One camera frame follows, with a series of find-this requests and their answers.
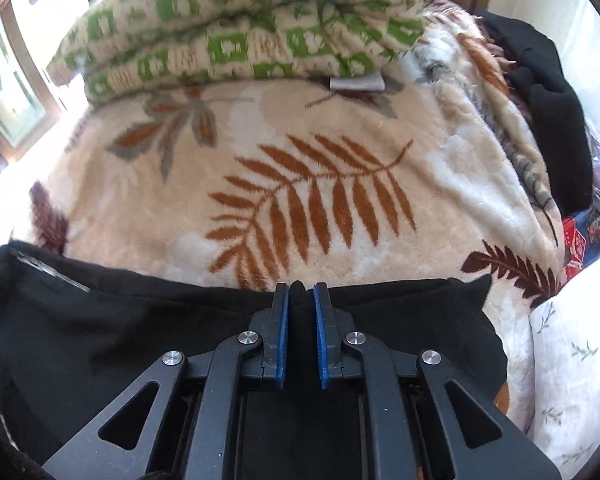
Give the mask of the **green patterned folded quilt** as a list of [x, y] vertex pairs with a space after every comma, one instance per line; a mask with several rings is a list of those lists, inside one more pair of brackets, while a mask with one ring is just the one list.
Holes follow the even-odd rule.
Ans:
[[105, 104], [174, 84], [364, 76], [424, 30], [420, 0], [100, 0], [46, 70]]

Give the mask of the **leaf-patterned beige blanket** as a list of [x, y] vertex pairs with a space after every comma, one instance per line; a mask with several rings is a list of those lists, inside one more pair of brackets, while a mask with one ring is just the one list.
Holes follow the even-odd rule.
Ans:
[[265, 290], [489, 274], [508, 417], [534, 412], [531, 311], [557, 288], [550, 178], [483, 22], [422, 0], [377, 94], [317, 80], [130, 96], [60, 130], [12, 236], [70, 258]]

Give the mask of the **black pants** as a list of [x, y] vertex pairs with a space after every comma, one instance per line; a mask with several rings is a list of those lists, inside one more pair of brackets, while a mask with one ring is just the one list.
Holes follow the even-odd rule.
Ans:
[[[507, 359], [483, 313], [491, 287], [398, 281], [334, 287], [332, 304], [389, 348], [436, 350], [490, 399]], [[45, 462], [164, 352], [213, 350], [272, 304], [268, 292], [200, 287], [107, 269], [26, 243], [0, 249], [0, 407], [12, 440]], [[248, 403], [245, 479], [360, 476], [354, 396], [322, 389], [311, 293], [289, 297], [283, 389]]]

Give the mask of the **white floral pillow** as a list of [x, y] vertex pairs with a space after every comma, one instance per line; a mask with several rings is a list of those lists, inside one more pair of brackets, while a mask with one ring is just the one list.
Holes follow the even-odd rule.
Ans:
[[530, 316], [532, 440], [572, 479], [600, 445], [600, 258]]

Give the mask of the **red patterned bag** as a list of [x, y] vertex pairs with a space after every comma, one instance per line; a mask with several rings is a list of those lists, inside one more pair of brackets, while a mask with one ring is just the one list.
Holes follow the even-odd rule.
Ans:
[[565, 261], [560, 274], [564, 286], [591, 263], [600, 258], [600, 205], [592, 204], [562, 219]]

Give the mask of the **black garment by wall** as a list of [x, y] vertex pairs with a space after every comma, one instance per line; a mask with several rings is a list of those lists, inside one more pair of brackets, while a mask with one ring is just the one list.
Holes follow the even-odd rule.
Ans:
[[528, 108], [554, 200], [563, 216], [592, 204], [593, 165], [577, 93], [562, 71], [554, 41], [532, 25], [488, 11], [486, 31], [516, 66], [508, 80]]

